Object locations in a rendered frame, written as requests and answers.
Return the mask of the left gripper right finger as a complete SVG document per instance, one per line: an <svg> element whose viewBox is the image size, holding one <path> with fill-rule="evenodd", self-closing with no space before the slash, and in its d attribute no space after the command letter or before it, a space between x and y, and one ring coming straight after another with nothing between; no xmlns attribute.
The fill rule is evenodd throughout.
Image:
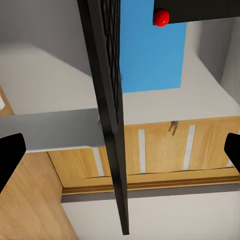
<svg viewBox="0 0 240 240"><path fill-rule="evenodd" d="M228 133L224 151L240 173L240 135Z"/></svg>

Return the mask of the monitor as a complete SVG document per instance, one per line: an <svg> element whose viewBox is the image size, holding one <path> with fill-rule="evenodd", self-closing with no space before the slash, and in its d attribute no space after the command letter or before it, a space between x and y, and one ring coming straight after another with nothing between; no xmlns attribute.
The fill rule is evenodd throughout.
<svg viewBox="0 0 240 240"><path fill-rule="evenodd" d="M154 0L153 24L240 17L240 0Z"/></svg>

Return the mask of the keyboard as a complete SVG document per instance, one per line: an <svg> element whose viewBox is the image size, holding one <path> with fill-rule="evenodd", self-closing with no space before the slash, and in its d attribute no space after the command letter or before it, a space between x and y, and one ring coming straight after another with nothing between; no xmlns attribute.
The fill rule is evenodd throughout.
<svg viewBox="0 0 240 240"><path fill-rule="evenodd" d="M87 0L113 133L119 128L121 0Z"/></svg>

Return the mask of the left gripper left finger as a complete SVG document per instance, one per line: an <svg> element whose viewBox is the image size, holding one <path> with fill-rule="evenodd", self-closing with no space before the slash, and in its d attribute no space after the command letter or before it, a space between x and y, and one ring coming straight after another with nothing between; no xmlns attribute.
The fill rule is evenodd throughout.
<svg viewBox="0 0 240 240"><path fill-rule="evenodd" d="M0 193L26 153L22 133L0 138Z"/></svg>

